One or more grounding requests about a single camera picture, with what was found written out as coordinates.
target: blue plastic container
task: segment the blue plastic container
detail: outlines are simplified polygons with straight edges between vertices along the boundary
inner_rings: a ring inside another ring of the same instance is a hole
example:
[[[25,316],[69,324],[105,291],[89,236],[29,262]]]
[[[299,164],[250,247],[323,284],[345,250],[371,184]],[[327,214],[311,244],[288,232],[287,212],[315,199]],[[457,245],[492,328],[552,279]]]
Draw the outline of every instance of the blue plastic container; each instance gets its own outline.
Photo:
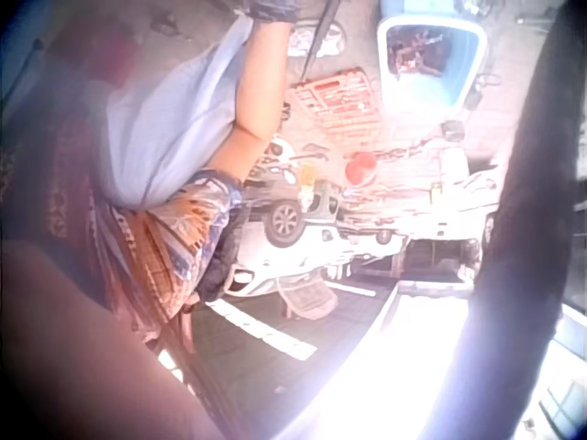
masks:
[[[397,8],[382,11],[398,12]],[[434,26],[447,29],[451,51],[441,77],[406,73],[399,79],[389,72],[387,33],[394,27]],[[456,110],[462,107],[474,84],[487,50],[487,34],[481,26],[459,18],[448,7],[437,14],[406,13],[389,16],[377,29],[379,64],[382,76],[382,99],[387,110]]]

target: car wheel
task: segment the car wheel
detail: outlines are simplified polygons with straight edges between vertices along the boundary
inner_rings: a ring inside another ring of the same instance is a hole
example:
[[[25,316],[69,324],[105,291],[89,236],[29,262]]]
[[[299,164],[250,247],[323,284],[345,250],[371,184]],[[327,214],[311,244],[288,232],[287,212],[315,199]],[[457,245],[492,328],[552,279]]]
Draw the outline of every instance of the car wheel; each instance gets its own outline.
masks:
[[[493,228],[495,224],[495,214],[487,215],[485,219],[485,228],[483,229],[483,237],[482,237],[482,251],[485,253],[489,243],[492,239]]]
[[[380,245],[387,245],[392,241],[393,231],[391,229],[383,229],[377,233],[375,240]]]
[[[302,207],[295,200],[275,202],[264,222],[265,235],[277,248],[288,248],[295,244],[305,229]]]

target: white parking line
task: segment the white parking line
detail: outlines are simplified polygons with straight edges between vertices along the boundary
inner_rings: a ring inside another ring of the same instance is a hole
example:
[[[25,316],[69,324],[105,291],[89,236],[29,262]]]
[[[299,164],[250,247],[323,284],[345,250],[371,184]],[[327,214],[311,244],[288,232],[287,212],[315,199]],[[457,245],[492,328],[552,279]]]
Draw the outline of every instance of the white parking line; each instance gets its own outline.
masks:
[[[337,282],[332,282],[332,281],[324,281],[324,283],[326,284],[326,286],[331,287],[332,289],[337,289],[339,291],[357,293],[358,295],[370,296],[372,298],[377,295],[376,291],[371,291],[369,289],[362,289],[360,287],[347,286],[345,284],[338,284]]]
[[[306,342],[286,335],[285,333],[256,320],[224,300],[208,302],[207,305],[217,314],[223,316],[229,322],[244,330],[249,335],[260,339],[265,344],[272,346],[292,358],[306,360],[317,351],[315,346],[311,346]]]

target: dark pole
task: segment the dark pole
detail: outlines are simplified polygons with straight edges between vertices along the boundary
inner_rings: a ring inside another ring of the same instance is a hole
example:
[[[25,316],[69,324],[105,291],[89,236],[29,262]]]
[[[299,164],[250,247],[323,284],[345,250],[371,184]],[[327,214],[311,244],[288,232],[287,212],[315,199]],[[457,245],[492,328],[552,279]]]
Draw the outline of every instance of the dark pole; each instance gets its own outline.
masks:
[[[536,385],[570,261],[586,62],[581,3],[560,9],[538,59],[469,318],[420,440],[509,439]]]

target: woman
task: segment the woman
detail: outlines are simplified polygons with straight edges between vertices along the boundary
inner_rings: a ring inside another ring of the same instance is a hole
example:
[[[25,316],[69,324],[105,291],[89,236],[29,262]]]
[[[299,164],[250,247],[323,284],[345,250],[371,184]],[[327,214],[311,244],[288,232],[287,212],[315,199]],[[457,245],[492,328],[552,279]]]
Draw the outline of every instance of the woman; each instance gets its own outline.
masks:
[[[144,349],[119,334],[114,328],[119,324],[111,323],[76,292],[84,291],[105,305],[142,342],[160,336],[165,323],[190,302],[228,213],[240,202],[242,181],[279,125],[288,39],[296,12],[295,3],[287,0],[254,2],[250,15],[257,24],[247,43],[234,128],[206,169],[161,206],[147,211],[119,208],[96,190],[89,171],[94,131],[76,99],[79,89],[74,82],[68,82],[63,88],[67,95],[53,100],[47,115],[37,120],[46,129],[31,130],[37,132],[35,136],[18,141],[18,148],[15,144],[8,151],[14,154],[3,157],[14,164],[3,167],[6,236],[36,242],[52,260],[22,241],[5,244],[5,273],[10,277],[4,306],[11,318],[3,322],[3,360],[17,389],[53,427],[58,426],[58,432],[76,438],[161,438],[162,431],[171,429],[180,434],[165,435],[168,438],[194,438],[194,433],[200,437],[198,426],[207,426],[201,415],[196,417],[201,411],[184,395],[169,401],[183,390],[169,390],[159,382],[158,396],[143,389],[152,383],[142,380],[161,379]],[[60,74],[56,80],[63,82]],[[54,97],[54,90],[41,91]],[[23,123],[28,130],[30,115],[24,116],[29,117]],[[22,145],[36,142],[43,142],[43,148]],[[62,277],[55,263],[76,285]],[[205,372],[186,360],[177,334],[167,334],[165,342],[180,357],[176,359],[180,366],[189,369],[187,377],[193,379],[196,393],[223,434],[242,436],[239,423],[230,420],[235,414],[229,403]],[[96,362],[104,368],[94,367],[87,377],[83,368]],[[34,373],[38,369],[43,371],[40,376]],[[59,401],[48,405],[55,395]],[[91,404],[89,395],[94,396]],[[120,402],[127,406],[118,405],[122,413],[112,414],[112,405]],[[167,406],[182,415],[181,423],[163,417],[166,423],[158,424],[156,417],[150,418]],[[68,425],[65,418],[74,423]],[[133,430],[140,434],[130,434]],[[205,431],[203,438],[216,438],[214,429],[207,426]]]

